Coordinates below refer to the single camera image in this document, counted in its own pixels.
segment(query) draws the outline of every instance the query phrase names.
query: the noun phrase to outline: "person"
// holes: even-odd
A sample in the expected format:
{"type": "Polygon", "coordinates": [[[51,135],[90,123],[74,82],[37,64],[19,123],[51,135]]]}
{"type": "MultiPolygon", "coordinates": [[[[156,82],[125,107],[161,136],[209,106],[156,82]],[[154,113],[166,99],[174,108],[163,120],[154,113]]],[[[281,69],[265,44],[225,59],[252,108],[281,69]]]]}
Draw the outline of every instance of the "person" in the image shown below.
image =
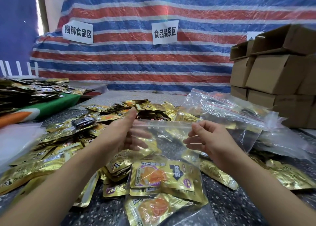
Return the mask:
{"type": "MultiPolygon", "coordinates": [[[[28,196],[8,209],[0,218],[0,225],[59,225],[92,175],[114,154],[122,149],[147,147],[135,136],[150,138],[151,134],[132,129],[135,117],[136,110],[132,108],[123,119],[109,124],[89,146],[78,151],[28,196]]],[[[184,143],[190,149],[206,152],[222,171],[231,175],[270,225],[315,225],[314,210],[251,160],[224,126],[210,121],[193,123],[184,143]]]]}

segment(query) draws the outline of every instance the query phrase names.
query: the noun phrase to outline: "white paper sign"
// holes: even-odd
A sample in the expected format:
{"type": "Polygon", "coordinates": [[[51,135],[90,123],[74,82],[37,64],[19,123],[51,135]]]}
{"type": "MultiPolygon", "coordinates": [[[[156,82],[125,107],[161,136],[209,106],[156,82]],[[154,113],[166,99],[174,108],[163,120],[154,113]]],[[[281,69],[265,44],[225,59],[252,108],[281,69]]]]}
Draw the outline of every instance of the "white paper sign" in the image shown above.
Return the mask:
{"type": "Polygon", "coordinates": [[[93,45],[93,25],[74,20],[70,21],[63,25],[63,38],[93,45]]]}
{"type": "Polygon", "coordinates": [[[247,32],[247,40],[254,40],[255,37],[264,31],[249,31],[247,32]]]}
{"type": "Polygon", "coordinates": [[[168,44],[178,41],[179,21],[152,23],[153,44],[168,44]]]}

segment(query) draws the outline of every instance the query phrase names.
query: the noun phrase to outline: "red white and blue tarp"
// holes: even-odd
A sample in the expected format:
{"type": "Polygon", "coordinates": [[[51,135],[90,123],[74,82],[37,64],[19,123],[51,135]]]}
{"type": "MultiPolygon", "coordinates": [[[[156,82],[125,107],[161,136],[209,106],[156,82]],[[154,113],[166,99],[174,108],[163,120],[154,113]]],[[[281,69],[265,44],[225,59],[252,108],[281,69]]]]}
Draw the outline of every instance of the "red white and blue tarp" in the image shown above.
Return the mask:
{"type": "Polygon", "coordinates": [[[103,81],[111,90],[230,92],[231,46],[249,31],[316,28],[316,0],[65,0],[58,29],[39,37],[40,76],[103,81]],[[71,20],[93,24],[94,45],[62,38],[71,20]],[[153,45],[151,24],[179,20],[178,42],[153,45]]]}

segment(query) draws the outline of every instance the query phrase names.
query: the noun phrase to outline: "forearm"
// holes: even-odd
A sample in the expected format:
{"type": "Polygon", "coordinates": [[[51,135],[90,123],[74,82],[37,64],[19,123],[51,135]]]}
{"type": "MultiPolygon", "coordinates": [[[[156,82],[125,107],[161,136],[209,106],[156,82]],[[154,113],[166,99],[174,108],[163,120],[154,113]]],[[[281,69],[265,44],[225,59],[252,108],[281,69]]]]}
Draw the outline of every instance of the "forearm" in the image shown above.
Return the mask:
{"type": "Polygon", "coordinates": [[[28,196],[9,209],[0,225],[59,225],[84,186],[98,170],[88,148],[77,152],[28,196]]]}
{"type": "Polygon", "coordinates": [[[232,176],[271,226],[309,226],[316,222],[311,208],[251,159],[236,167],[232,176]]]}

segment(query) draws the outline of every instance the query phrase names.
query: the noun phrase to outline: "stack of cardboard boxes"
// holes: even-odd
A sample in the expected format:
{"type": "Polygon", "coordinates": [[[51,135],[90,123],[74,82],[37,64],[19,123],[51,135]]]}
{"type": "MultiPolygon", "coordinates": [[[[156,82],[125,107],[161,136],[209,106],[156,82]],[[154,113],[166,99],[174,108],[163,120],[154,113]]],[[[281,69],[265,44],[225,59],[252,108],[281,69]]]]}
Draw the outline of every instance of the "stack of cardboard boxes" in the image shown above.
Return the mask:
{"type": "Polygon", "coordinates": [[[285,25],[235,45],[231,95],[262,105],[291,128],[316,129],[316,31],[285,25]]]}

